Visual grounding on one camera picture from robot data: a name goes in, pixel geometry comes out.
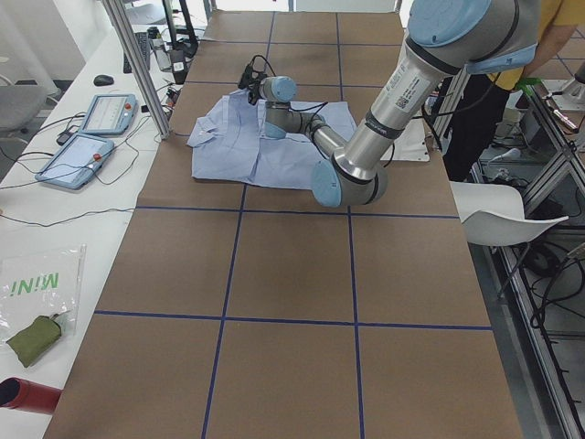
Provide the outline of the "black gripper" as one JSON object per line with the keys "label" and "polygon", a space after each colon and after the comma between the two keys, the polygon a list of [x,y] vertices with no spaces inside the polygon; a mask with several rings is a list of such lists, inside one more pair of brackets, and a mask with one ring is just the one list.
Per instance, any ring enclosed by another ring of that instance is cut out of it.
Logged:
{"label": "black gripper", "polygon": [[250,79],[248,81],[248,103],[249,104],[256,104],[258,100],[261,98],[261,85],[264,81],[264,78],[260,79]]}

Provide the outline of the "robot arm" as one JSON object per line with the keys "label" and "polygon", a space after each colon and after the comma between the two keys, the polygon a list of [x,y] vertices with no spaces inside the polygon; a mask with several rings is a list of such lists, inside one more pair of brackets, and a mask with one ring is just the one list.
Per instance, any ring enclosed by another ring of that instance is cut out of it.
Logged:
{"label": "robot arm", "polygon": [[404,56],[349,140],[322,116],[294,111],[295,82],[246,66],[239,89],[266,102],[265,133],[303,134],[324,155],[311,189],[323,206],[366,205],[386,191],[382,156],[435,87],[460,70],[493,73],[526,65],[536,52],[538,1],[416,1],[409,11]]}

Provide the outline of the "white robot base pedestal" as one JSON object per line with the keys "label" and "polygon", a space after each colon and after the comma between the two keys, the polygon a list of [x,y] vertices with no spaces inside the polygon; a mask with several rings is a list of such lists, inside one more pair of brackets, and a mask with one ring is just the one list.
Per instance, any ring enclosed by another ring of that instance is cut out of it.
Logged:
{"label": "white robot base pedestal", "polygon": [[394,145],[382,156],[381,160],[428,162],[430,156],[425,137],[423,121],[410,120],[401,136],[394,141]]}

